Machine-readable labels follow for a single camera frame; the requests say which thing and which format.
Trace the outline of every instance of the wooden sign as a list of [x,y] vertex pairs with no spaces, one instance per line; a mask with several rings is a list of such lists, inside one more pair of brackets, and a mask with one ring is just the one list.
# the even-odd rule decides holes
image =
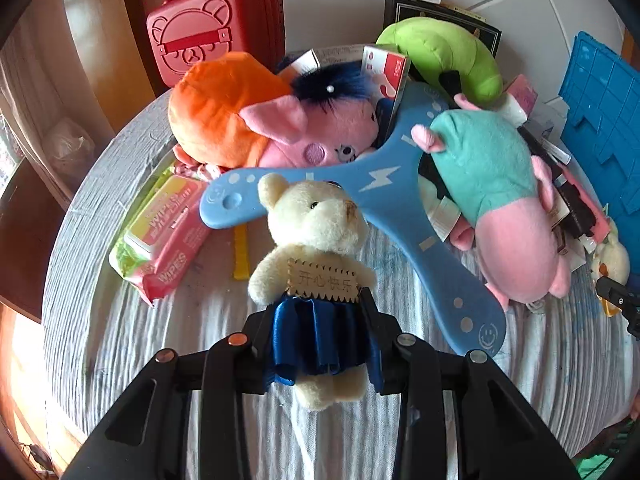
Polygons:
[[318,300],[357,303],[359,287],[351,270],[325,267],[290,258],[287,294]]

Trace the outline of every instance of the blue plastic crate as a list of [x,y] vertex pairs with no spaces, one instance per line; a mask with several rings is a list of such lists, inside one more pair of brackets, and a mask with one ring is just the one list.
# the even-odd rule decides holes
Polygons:
[[609,203],[620,241],[640,273],[640,73],[581,32],[560,95],[569,105],[562,140]]

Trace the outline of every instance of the black box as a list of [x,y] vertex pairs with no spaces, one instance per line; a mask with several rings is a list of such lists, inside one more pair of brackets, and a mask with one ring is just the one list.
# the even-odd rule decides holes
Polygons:
[[415,16],[426,16],[444,22],[451,22],[466,28],[476,36],[489,49],[495,57],[500,44],[502,33],[495,27],[488,25],[472,16],[428,2],[419,0],[385,0],[385,23],[387,28],[392,23],[397,23]]

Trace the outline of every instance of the beige curtain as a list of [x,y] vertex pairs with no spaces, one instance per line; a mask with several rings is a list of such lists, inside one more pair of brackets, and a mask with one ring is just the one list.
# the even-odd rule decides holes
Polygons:
[[82,168],[72,168],[84,173],[114,132],[80,63],[64,0],[33,0],[0,50],[0,112],[26,158],[66,209],[79,181],[61,170],[50,135],[64,130],[86,137],[91,160],[85,157]]

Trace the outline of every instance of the teddy bear's head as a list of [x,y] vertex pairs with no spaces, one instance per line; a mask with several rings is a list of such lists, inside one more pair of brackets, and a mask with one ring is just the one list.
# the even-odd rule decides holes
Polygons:
[[354,254],[367,237],[358,207],[337,184],[303,180],[289,184],[277,173],[258,183],[276,245],[304,245],[320,251]]

